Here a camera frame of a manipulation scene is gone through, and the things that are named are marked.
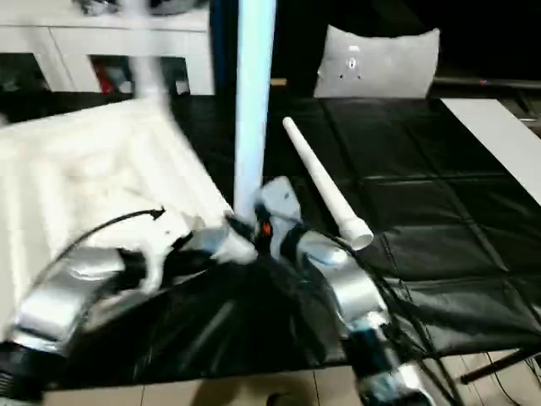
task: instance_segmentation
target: white pipe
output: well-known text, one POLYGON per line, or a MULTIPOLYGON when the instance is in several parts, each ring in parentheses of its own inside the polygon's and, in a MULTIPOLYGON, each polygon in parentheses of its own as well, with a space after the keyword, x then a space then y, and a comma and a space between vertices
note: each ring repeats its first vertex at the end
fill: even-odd
POLYGON ((283 119, 283 125, 321 197, 323 197, 327 208, 334 217, 340 235, 354 250, 360 250, 369 245, 374 238, 372 231, 362 218, 357 217, 352 207, 347 203, 325 167, 304 139, 297 125, 289 117, 283 119))
POLYGON ((129 57, 129 68, 134 74, 135 95, 153 97, 167 106, 167 93, 163 85, 161 67, 154 46, 152 19, 145 0, 122 0, 123 14, 129 21, 131 36, 128 48, 138 49, 129 57))
POLYGON ((240 0, 238 14, 235 212, 254 221, 261 187, 276 0, 240 0))

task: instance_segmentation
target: red object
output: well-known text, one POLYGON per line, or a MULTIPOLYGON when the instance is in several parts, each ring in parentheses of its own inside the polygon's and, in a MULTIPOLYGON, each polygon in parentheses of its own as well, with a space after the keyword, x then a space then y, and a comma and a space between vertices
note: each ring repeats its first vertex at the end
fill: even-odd
POLYGON ((103 67, 95 66, 94 70, 96 72, 98 80, 100 81, 101 93, 103 93, 104 95, 112 93, 114 91, 114 88, 112 87, 112 83, 107 78, 107 74, 103 67))
POLYGON ((271 235, 272 229, 268 222, 263 223, 263 235, 271 235))

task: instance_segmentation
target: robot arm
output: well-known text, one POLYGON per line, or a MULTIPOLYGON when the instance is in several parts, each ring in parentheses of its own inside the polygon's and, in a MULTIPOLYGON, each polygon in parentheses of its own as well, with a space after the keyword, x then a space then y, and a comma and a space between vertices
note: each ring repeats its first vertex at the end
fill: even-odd
POLYGON ((390 318, 368 273, 335 241, 300 226, 299 204, 286 178, 260 191, 256 213, 256 230, 230 219, 221 228, 177 240, 163 261, 155 292, 144 289, 150 273, 140 252, 79 247, 54 263, 21 301, 7 341, 0 344, 0 399, 9 399, 4 404, 39 402, 85 332, 204 272, 213 262, 250 262, 257 247, 278 261, 323 276, 364 404, 434 404, 415 367, 401 365, 387 339, 390 318))

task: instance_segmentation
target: tiled floor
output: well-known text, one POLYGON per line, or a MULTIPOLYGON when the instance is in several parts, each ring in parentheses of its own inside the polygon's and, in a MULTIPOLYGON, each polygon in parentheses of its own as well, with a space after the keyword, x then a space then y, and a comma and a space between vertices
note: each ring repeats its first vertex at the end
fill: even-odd
MULTIPOLYGON (((491 353, 492 360, 508 353, 491 353)), ((489 363, 486 354, 448 357, 444 363, 452 376, 489 363)), ((498 374, 502 387, 520 405, 541 404, 541 385, 525 363, 498 374)), ((300 371, 247 376, 212 381, 189 381, 146 387, 123 387, 74 392, 52 392, 46 406, 266 406, 273 393, 291 393, 298 406, 361 406, 353 385, 351 368, 300 371)), ((467 406, 506 406, 513 404, 494 376, 459 386, 467 406)), ((437 404, 447 405, 437 394, 437 404)))

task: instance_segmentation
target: black table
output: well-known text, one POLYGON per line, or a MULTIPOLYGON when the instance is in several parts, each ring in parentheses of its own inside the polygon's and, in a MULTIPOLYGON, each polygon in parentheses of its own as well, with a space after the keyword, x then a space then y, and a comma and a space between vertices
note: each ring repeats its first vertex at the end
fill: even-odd
MULTIPOLYGON (((0 96, 0 112, 22 121, 121 99, 0 96)), ((230 203, 233 108, 213 97, 172 101, 176 120, 230 203)), ((425 325, 437 354, 541 344, 541 208, 440 101, 271 98, 265 178, 288 176, 303 218, 335 233, 281 126, 286 115, 374 230, 363 261, 387 278, 425 325)), ((116 386, 343 363, 316 288, 265 257, 250 267, 224 266, 90 337, 62 385, 116 386)), ((418 342, 407 321, 399 320, 418 342)))

